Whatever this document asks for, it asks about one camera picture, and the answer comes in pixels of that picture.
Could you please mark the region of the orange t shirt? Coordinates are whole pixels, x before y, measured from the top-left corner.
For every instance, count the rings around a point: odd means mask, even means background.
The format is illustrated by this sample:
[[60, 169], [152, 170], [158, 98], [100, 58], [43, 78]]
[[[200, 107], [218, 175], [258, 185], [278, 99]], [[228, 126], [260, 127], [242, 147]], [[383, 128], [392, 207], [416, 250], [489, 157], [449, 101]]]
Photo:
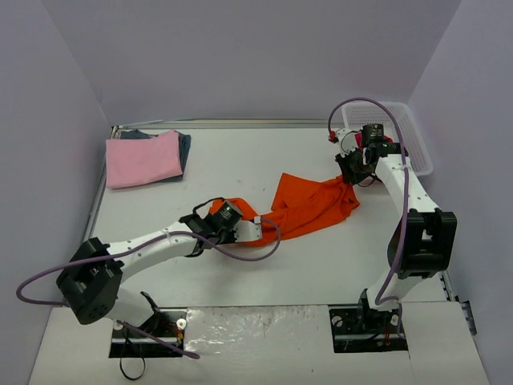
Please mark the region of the orange t shirt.
[[337, 225], [360, 205], [353, 186], [341, 176], [318, 182], [288, 173], [281, 175], [271, 211], [261, 217], [272, 224], [262, 225], [263, 236], [249, 247], [270, 245], [280, 234], [283, 240]]

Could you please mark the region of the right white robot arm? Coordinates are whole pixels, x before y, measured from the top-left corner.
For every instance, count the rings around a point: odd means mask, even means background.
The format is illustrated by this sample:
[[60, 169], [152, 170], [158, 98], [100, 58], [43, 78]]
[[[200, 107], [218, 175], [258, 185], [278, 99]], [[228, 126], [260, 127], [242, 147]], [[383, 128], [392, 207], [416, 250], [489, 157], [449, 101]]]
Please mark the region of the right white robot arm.
[[330, 138], [339, 146], [335, 160], [343, 181], [380, 181], [399, 214], [387, 246], [388, 266], [362, 292], [355, 312], [357, 325], [373, 331], [383, 324], [385, 312], [399, 312], [402, 299], [415, 286], [448, 268], [458, 222], [454, 213], [429, 197], [403, 141], [389, 139], [381, 124], [367, 124], [359, 131], [342, 129]]

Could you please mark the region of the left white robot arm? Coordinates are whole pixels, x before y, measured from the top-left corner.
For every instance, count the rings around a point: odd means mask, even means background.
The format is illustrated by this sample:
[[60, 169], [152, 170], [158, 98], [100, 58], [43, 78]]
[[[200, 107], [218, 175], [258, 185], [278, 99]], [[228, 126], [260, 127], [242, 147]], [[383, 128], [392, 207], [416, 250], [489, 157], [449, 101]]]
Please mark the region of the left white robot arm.
[[148, 294], [124, 289], [128, 279], [175, 257], [197, 257], [204, 249], [236, 241], [242, 212], [231, 202], [200, 217], [192, 213], [135, 239], [103, 243], [93, 237], [81, 244], [56, 280], [67, 305], [82, 325], [102, 318], [127, 322], [143, 335], [156, 333], [161, 315]]

